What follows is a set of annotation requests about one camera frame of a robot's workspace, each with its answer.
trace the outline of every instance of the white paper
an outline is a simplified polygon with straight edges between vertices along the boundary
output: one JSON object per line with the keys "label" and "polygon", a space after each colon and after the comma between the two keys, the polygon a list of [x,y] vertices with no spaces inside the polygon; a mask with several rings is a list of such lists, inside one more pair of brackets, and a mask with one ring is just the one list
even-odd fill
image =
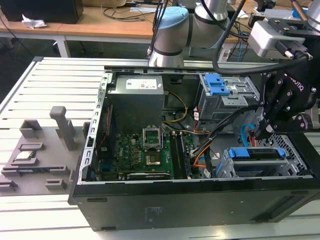
{"label": "white paper", "polygon": [[35,29],[35,28],[43,28],[43,27],[46,27],[48,25],[45,24],[45,21],[43,20],[33,20],[33,19],[30,19],[30,18],[27,18],[26,16],[24,16],[22,14],[22,23],[27,27],[27,28],[30,28],[30,29]]}
{"label": "white paper", "polygon": [[249,15],[246,14],[245,11],[241,10],[241,11],[239,12],[239,15],[238,15],[237,18],[246,19],[246,18],[248,18],[248,17],[249,17]]}
{"label": "white paper", "polygon": [[125,89],[154,90],[157,89],[156,79],[128,79]]}

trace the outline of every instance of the blue plastic latch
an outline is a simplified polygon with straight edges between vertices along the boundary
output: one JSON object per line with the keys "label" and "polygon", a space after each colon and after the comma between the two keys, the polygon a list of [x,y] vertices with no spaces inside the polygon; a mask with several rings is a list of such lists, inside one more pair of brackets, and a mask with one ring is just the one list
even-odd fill
{"label": "blue plastic latch", "polygon": [[282,159],[284,159],[286,157],[286,153],[281,147],[278,147],[276,150],[278,151],[278,153]]}
{"label": "blue plastic latch", "polygon": [[245,147],[231,148],[237,158],[250,158],[250,154]]}
{"label": "blue plastic latch", "polygon": [[211,95],[229,95],[230,91],[225,86],[225,81],[216,73],[207,73],[205,75],[205,82],[210,89]]}
{"label": "blue plastic latch", "polygon": [[228,150],[228,154],[229,154],[230,158],[232,158],[232,159],[236,156],[235,152],[233,151],[232,148],[230,150]]}

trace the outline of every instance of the cable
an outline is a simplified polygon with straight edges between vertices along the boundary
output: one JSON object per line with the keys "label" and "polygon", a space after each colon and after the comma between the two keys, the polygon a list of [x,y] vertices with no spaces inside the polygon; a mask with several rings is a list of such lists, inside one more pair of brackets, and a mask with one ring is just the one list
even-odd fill
{"label": "cable", "polygon": [[231,113],[229,116],[225,117],[223,120],[221,120],[215,128],[210,132],[210,134],[206,138],[206,142],[203,145],[198,146],[195,150],[194,153],[200,151],[204,147],[206,147],[208,144],[210,144],[213,139],[217,136],[219,132],[221,132],[226,126],[231,124],[235,118],[237,118],[240,114],[247,112],[247,111],[252,111],[252,110],[257,110],[259,108],[258,104],[254,104],[251,106],[245,106],[242,108],[237,109],[233,113]]}
{"label": "cable", "polygon": [[155,44],[155,41],[156,41],[156,36],[157,36],[157,33],[158,33],[158,29],[159,29],[161,20],[162,20],[164,14],[165,14],[167,5],[168,5],[168,0],[165,0],[164,7],[163,7],[163,4],[161,5],[160,11],[159,11],[161,15],[160,15],[159,18],[158,18],[158,13],[156,13],[157,20],[156,20],[156,25],[155,25],[154,32],[153,32],[153,35],[152,35],[151,44],[150,44],[150,47],[148,49],[148,54],[149,53],[151,54],[152,51],[154,50],[154,44]]}
{"label": "cable", "polygon": [[158,10],[159,10],[160,5],[162,6],[162,3],[161,3],[161,1],[159,0],[159,1],[158,1],[158,4],[157,4],[157,6],[156,6],[155,12],[154,12],[154,17],[153,17],[153,23],[152,23],[152,32],[153,32],[153,33],[155,32],[155,26],[156,26],[156,23],[157,23]]}
{"label": "cable", "polygon": [[[215,24],[217,24],[219,26],[219,28],[221,28],[224,32],[227,31],[226,27],[223,26],[222,24],[220,24],[220,22],[215,18],[215,16],[211,13],[211,11],[209,10],[208,6],[206,5],[206,2],[205,0],[200,0],[201,3],[202,3],[202,6],[203,8],[205,9],[206,13],[210,16],[210,18],[214,21]],[[239,34],[236,34],[232,31],[228,31],[228,34],[234,36],[234,37],[237,37],[237,38],[240,38],[240,39],[248,39],[249,37],[248,36],[241,36]]]}
{"label": "cable", "polygon": [[241,135],[241,140],[242,140],[242,143],[245,147],[249,147],[249,144],[248,144],[248,141],[246,139],[246,134],[245,134],[245,128],[246,127],[250,127],[252,129],[255,129],[255,126],[252,125],[252,124],[244,124],[242,125],[242,127],[240,128],[240,135]]}
{"label": "cable", "polygon": [[108,135],[108,125],[109,125],[109,115],[110,115],[110,107],[108,108],[108,114],[106,115],[106,130],[105,130],[105,135],[102,139],[102,141],[100,142],[99,144],[99,147],[97,149],[100,149],[100,147],[102,146],[102,144],[104,143],[104,141],[106,140],[107,138],[107,135]]}
{"label": "cable", "polygon": [[209,144],[209,145],[207,145],[200,153],[199,153],[199,155],[196,157],[196,159],[195,159],[195,161],[194,161],[194,163],[193,163],[193,167],[201,167],[201,168],[205,168],[206,167],[206,165],[204,165],[204,164],[197,164],[198,163],[198,160],[199,160],[199,158],[200,158],[200,156],[210,147],[210,145],[212,144],[212,142]]}
{"label": "cable", "polygon": [[228,36],[230,29],[232,28],[232,26],[237,18],[237,15],[241,11],[242,7],[244,6],[245,1],[246,0],[241,0],[238,8],[236,9],[233,17],[230,20],[230,23],[226,27],[225,32],[222,34],[222,37],[217,42],[216,51],[214,52],[213,58],[212,58],[212,66],[213,66],[213,69],[218,74],[227,75],[227,76],[234,76],[234,75],[250,75],[250,74],[260,74],[260,73],[266,73],[266,72],[273,72],[273,71],[278,71],[278,70],[282,70],[285,68],[295,67],[295,66],[300,65],[308,60],[307,56],[303,55],[301,58],[296,59],[296,60],[289,60],[286,62],[281,62],[278,64],[268,65],[268,66],[259,66],[259,67],[253,67],[253,68],[220,68],[218,65],[218,58],[219,58],[220,50],[221,50],[222,45],[224,44],[224,42]]}
{"label": "cable", "polygon": [[172,94],[173,96],[175,96],[175,97],[183,104],[183,106],[184,106],[184,114],[183,114],[182,117],[180,117],[180,118],[178,118],[178,119],[175,119],[175,120],[166,120],[166,121],[162,121],[162,122],[163,122],[163,123],[178,123],[178,122],[180,122],[180,121],[182,121],[183,119],[186,118],[187,113],[188,113],[188,107],[187,107],[187,105],[184,103],[184,101],[182,101],[182,99],[181,99],[177,94],[175,94],[175,93],[172,92],[172,91],[169,91],[168,93],[169,93],[169,94]]}
{"label": "cable", "polygon": [[29,50],[28,48],[22,43],[22,41],[20,41],[19,38],[16,37],[16,35],[14,35],[14,33],[7,27],[7,25],[5,24],[5,22],[2,20],[1,15],[0,15],[0,20],[3,23],[3,25],[5,26],[5,28],[12,34],[12,36],[17,39],[17,41],[22,45],[22,47],[31,55],[34,56]]}
{"label": "cable", "polygon": [[[146,15],[152,14],[153,12],[143,13],[138,8],[130,8],[130,9],[122,11],[122,12],[116,11],[116,9],[112,8],[112,7],[107,7],[106,9],[103,10],[103,4],[104,4],[104,2],[102,2],[101,5],[100,5],[101,11],[102,11],[103,15],[108,17],[108,18],[111,18],[111,19],[114,19],[114,20],[117,20],[117,21],[122,21],[122,22],[138,22],[138,21],[144,21],[144,19],[139,18],[139,17],[143,16],[145,18],[145,20],[147,20],[148,22],[152,23],[152,21],[150,21],[149,19],[146,18]],[[110,9],[113,9],[113,14],[112,15],[107,14],[107,11],[110,10]],[[132,9],[139,11],[141,14],[134,15],[134,16],[127,16],[127,17],[115,17],[114,16],[114,14],[116,14],[116,13],[117,14],[123,14],[125,12],[131,11]]]}
{"label": "cable", "polygon": [[184,133],[190,133],[190,134],[196,134],[196,135],[202,135],[202,133],[198,133],[198,132],[193,132],[193,131],[189,131],[189,130],[182,130],[182,129],[177,129],[171,125],[169,125],[166,122],[163,122],[164,125],[166,125],[169,129],[173,130],[173,131],[177,131],[177,132],[184,132]]}
{"label": "cable", "polygon": [[239,62],[239,60],[240,60],[240,55],[241,55],[241,51],[242,51],[242,43],[243,43],[243,40],[241,39],[241,44],[240,44],[240,53],[239,53],[239,56],[238,56],[238,60],[237,60],[237,62]]}

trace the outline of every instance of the desk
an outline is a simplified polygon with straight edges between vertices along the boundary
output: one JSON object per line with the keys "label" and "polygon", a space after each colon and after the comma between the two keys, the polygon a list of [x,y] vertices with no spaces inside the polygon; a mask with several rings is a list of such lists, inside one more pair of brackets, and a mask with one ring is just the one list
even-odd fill
{"label": "desk", "polygon": [[[32,62],[0,104],[0,170],[18,143],[24,118],[56,127],[54,105],[72,111],[72,124],[82,126],[93,115],[104,66],[147,66],[146,60],[45,57]],[[186,67],[208,68],[211,62],[185,61]],[[221,63],[222,68],[259,67],[262,63]],[[318,133],[309,136],[317,145]],[[0,239],[17,240],[316,240],[320,239],[320,201],[313,201],[279,223],[94,232],[68,195],[0,197]]]}
{"label": "desk", "polygon": [[[257,3],[249,0],[243,7],[247,13],[251,13]],[[127,11],[119,17],[137,15]],[[146,17],[152,21],[154,15]],[[30,29],[21,22],[7,21],[2,16],[5,24],[16,35],[17,38],[27,39],[48,39],[57,41],[61,57],[70,57],[70,52],[66,41],[93,41],[93,42],[117,42],[117,43],[137,43],[149,44],[152,38],[152,24],[148,21],[123,22],[110,19],[102,14],[100,7],[84,7],[83,15],[77,24],[47,23],[48,27]],[[247,24],[248,18],[241,19],[241,23]],[[0,22],[0,37],[12,38],[12,34]],[[236,37],[230,37],[226,44],[236,43]]]}

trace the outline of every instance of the sticker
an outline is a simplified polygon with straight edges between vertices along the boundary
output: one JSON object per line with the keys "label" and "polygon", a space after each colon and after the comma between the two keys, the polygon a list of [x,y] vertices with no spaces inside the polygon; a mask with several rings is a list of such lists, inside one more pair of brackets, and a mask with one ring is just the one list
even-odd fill
{"label": "sticker", "polygon": [[157,89],[156,79],[128,79],[125,84],[125,89]]}
{"label": "sticker", "polygon": [[199,121],[199,113],[195,111],[193,115],[194,115],[194,120]]}
{"label": "sticker", "polygon": [[211,177],[211,173],[205,168],[203,174],[209,179]]}
{"label": "sticker", "polygon": [[226,88],[228,90],[235,90],[235,91],[237,90],[237,88],[235,86],[227,86]]}
{"label": "sticker", "polygon": [[213,157],[211,158],[212,160],[215,160],[215,159],[220,159],[220,153],[214,153]]}

